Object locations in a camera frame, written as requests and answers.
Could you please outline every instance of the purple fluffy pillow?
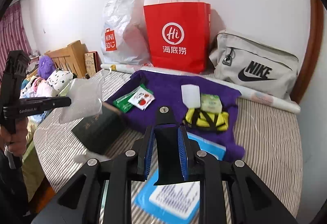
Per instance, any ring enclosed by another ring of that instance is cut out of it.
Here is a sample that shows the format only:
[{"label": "purple fluffy pillow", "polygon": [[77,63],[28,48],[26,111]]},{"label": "purple fluffy pillow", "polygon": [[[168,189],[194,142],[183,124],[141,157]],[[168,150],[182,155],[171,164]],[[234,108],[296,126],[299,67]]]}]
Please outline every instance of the purple fluffy pillow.
[{"label": "purple fluffy pillow", "polygon": [[55,64],[49,56],[42,56],[39,62],[38,74],[43,79],[47,80],[48,77],[55,71]]}]

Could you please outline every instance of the curtain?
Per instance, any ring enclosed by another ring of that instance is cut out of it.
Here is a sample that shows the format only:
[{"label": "curtain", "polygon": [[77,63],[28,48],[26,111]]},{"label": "curtain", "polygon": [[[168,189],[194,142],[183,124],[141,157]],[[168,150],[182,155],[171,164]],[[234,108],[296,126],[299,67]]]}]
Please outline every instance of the curtain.
[{"label": "curtain", "polygon": [[7,56],[11,50],[23,50],[27,54],[32,53],[22,23],[20,2],[10,6],[0,21],[0,85]]}]

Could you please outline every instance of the translucent plastic bag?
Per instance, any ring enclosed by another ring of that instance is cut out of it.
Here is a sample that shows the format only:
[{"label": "translucent plastic bag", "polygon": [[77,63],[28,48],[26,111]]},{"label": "translucent plastic bag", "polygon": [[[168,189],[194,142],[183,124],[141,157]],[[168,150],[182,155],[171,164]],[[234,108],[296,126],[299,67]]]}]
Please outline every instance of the translucent plastic bag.
[{"label": "translucent plastic bag", "polygon": [[72,100],[69,107],[64,107],[59,123],[68,123],[80,118],[102,114],[102,84],[103,78],[73,79],[67,97]]},{"label": "translucent plastic bag", "polygon": [[112,0],[103,11],[101,49],[105,63],[150,63],[148,44],[140,29],[145,27],[144,0]]}]

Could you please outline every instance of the striped bedsheet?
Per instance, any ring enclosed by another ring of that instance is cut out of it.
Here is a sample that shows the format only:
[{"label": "striped bedsheet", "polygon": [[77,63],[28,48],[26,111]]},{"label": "striped bedsheet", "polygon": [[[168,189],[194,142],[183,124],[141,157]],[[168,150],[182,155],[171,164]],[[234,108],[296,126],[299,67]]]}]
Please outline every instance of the striped bedsheet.
[{"label": "striped bedsheet", "polygon": [[[102,98],[106,100],[130,78],[130,74],[101,70],[94,79],[104,78]],[[237,144],[245,148],[244,161],[281,200],[285,207],[296,216],[302,188],[302,148],[300,131],[295,114],[239,98],[238,119],[234,127]],[[59,124],[61,109],[55,109],[41,123],[34,134],[35,148],[45,176],[57,192],[81,167],[73,162],[77,154],[87,149],[71,132],[80,121]],[[143,135],[127,129],[111,146],[107,156],[130,149],[136,139]],[[151,172],[157,168],[156,147],[152,157]],[[132,183],[132,201],[144,183]],[[226,216],[231,223],[226,188]],[[197,223],[198,215],[192,223]],[[163,223],[132,205],[133,223]]]}]

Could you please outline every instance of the pile of clothes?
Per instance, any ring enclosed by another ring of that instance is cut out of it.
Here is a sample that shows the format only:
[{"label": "pile of clothes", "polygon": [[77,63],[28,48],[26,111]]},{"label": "pile of clothes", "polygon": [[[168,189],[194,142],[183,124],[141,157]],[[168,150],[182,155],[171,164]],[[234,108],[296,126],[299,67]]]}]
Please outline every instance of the pile of clothes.
[{"label": "pile of clothes", "polygon": [[[59,96],[60,92],[76,77],[69,71],[56,69],[51,58],[43,56],[40,59],[38,74],[23,81],[20,98]],[[30,119],[40,124],[50,112],[48,110],[42,114],[30,116]]]}]

